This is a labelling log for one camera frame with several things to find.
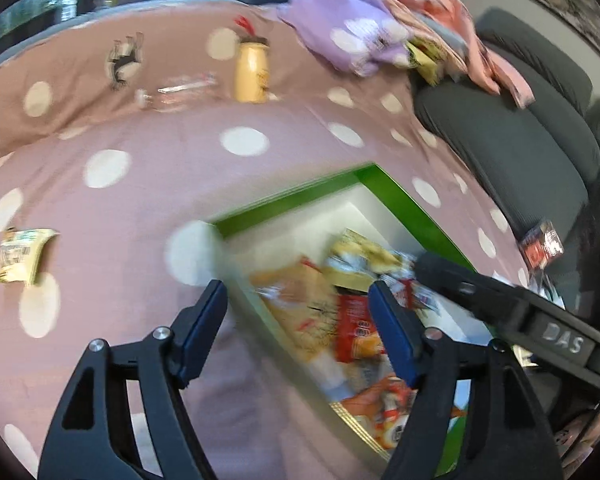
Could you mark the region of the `clear plastic water bottle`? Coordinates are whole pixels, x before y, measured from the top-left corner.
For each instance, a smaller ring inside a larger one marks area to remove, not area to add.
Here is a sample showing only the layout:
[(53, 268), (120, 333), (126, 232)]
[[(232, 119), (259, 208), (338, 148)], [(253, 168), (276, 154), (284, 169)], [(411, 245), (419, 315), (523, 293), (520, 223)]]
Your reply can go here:
[(200, 101), (214, 100), (219, 95), (218, 77), (212, 73), (169, 78), (156, 88), (135, 91), (135, 104), (140, 110), (159, 113), (180, 112)]

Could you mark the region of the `yellow drink bottle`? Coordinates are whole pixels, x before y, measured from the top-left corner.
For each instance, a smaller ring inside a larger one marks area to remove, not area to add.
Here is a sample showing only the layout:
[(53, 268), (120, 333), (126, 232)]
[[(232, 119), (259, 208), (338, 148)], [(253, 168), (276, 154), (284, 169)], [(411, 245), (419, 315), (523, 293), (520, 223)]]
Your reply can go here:
[(270, 66), (268, 66), (268, 40), (258, 36), (253, 24), (243, 15), (234, 23), (242, 31), (234, 78), (234, 97), (241, 103), (260, 104), (268, 100)]

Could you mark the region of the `yellow snack bag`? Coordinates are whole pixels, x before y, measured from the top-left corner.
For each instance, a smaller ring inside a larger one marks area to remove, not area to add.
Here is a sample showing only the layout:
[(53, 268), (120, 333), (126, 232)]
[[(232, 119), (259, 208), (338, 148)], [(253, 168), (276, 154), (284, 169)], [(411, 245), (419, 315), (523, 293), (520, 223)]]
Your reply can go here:
[(378, 280), (389, 286), (412, 280), (415, 257), (386, 249), (346, 229), (330, 246), (322, 272), (332, 286), (366, 294)]

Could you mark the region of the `red milk tea packet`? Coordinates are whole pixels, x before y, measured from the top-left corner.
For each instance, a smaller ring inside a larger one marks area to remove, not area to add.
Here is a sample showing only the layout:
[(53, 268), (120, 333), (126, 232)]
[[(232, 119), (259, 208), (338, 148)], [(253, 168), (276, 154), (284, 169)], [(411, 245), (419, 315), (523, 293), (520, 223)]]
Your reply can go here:
[(336, 359), (343, 363), (377, 360), (385, 348), (370, 316), (367, 297), (344, 294), (338, 296), (338, 301)]

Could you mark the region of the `orange cartoon snack bag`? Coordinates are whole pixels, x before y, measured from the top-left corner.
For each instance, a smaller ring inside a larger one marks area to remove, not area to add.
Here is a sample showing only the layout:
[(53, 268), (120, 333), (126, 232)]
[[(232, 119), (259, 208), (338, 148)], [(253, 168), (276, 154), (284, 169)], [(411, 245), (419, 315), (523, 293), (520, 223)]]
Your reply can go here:
[(389, 375), (340, 404), (381, 448), (391, 452), (398, 446), (416, 396), (417, 391), (402, 379)]

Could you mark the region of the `red black snack packet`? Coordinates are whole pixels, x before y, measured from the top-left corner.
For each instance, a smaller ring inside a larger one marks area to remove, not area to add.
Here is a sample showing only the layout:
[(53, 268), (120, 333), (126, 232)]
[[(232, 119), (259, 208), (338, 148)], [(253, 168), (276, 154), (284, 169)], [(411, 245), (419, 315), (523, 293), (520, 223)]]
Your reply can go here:
[(544, 270), (564, 253), (564, 245), (553, 223), (543, 220), (518, 243), (530, 271)]

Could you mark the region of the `orange rice cracker pack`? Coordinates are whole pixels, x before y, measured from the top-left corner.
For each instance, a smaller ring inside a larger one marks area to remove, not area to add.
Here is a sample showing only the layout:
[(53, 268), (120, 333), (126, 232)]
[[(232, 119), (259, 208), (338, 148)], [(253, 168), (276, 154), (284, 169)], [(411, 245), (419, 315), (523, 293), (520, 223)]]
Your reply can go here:
[(309, 258), (301, 256), (290, 266), (253, 273), (249, 281), (302, 361), (310, 362), (332, 346), (338, 294)]

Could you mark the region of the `polka dot bed cover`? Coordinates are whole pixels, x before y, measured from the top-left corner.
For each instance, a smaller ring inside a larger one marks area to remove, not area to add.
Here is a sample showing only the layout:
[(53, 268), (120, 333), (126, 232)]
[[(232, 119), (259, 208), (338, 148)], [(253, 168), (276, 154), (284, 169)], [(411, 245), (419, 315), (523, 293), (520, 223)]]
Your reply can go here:
[(170, 323), (221, 273), (212, 221), (301, 183), (372, 162), (479, 272), (527, 283), (504, 214), (416, 118), (318, 99), (238, 106), (145, 110), (0, 157), (0, 244), (9, 228), (58, 232), (34, 285), (0, 283), (0, 435), (29, 474), (86, 345)]

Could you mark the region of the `small pale green snack packet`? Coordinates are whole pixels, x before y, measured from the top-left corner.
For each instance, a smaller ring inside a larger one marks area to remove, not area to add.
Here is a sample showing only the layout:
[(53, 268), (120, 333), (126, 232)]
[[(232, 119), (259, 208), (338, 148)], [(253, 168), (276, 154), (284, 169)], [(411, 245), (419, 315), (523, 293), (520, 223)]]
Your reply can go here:
[(0, 244), (0, 283), (34, 285), (43, 250), (57, 235), (53, 229), (9, 228)]

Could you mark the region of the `white popcorn snack bag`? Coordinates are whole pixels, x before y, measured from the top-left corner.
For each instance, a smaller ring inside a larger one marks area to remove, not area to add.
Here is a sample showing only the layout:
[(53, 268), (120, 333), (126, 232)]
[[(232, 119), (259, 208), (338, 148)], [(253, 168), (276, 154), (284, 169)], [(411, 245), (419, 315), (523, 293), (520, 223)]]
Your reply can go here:
[(408, 310), (440, 315), (440, 302), (429, 288), (422, 286), (415, 278), (415, 260), (405, 258), (396, 269), (384, 274), (381, 279), (388, 285), (396, 302)]

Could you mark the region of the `pink patterned cloth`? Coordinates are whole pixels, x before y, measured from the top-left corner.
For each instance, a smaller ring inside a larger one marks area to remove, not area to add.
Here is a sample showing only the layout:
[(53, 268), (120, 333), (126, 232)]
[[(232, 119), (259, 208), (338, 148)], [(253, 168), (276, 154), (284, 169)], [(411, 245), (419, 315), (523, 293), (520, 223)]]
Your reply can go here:
[(522, 110), (535, 101), (521, 73), (479, 39), (462, 0), (380, 1), (411, 32), (411, 44), (442, 64), (443, 73), (466, 76), (494, 96), (505, 90)]

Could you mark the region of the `green cardboard box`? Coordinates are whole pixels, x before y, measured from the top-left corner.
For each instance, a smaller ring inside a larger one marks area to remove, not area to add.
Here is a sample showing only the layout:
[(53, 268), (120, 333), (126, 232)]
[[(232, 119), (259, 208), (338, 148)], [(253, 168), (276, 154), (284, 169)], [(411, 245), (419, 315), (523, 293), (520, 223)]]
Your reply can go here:
[(464, 255), (376, 165), (352, 168), (217, 218), (219, 266), (236, 324), (302, 440), (338, 479), (377, 479), (414, 391), (397, 385), (368, 310), (383, 280), (427, 327), (468, 344), (491, 335), (413, 280), (412, 261)]

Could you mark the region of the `brown polka dot cushion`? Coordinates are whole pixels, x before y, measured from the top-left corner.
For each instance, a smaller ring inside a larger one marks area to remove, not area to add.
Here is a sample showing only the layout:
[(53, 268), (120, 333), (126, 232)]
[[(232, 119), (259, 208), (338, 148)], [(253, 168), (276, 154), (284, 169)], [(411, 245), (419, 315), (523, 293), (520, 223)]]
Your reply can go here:
[(362, 110), (376, 122), (416, 122), (404, 70), (386, 66), (368, 78), (335, 70), (279, 21), (274, 6), (166, 2), (68, 24), (6, 55), (0, 62), (0, 157), (49, 136), (135, 114), (137, 93), (204, 75), (218, 82), (207, 103), (237, 110), (235, 21), (241, 16), (270, 45), (270, 101), (318, 99)]

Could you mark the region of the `grey sofa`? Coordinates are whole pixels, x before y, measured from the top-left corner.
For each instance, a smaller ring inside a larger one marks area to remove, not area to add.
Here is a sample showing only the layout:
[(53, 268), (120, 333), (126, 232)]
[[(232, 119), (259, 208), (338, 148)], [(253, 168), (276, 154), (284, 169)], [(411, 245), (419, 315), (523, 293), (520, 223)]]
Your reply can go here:
[(496, 203), (517, 240), (553, 223), (564, 252), (545, 275), (569, 311), (600, 318), (600, 142), (584, 70), (530, 25), (500, 8), (478, 19), (477, 35), (512, 64), (535, 100), (516, 107), (468, 78), (422, 88), (415, 114), (460, 156)]

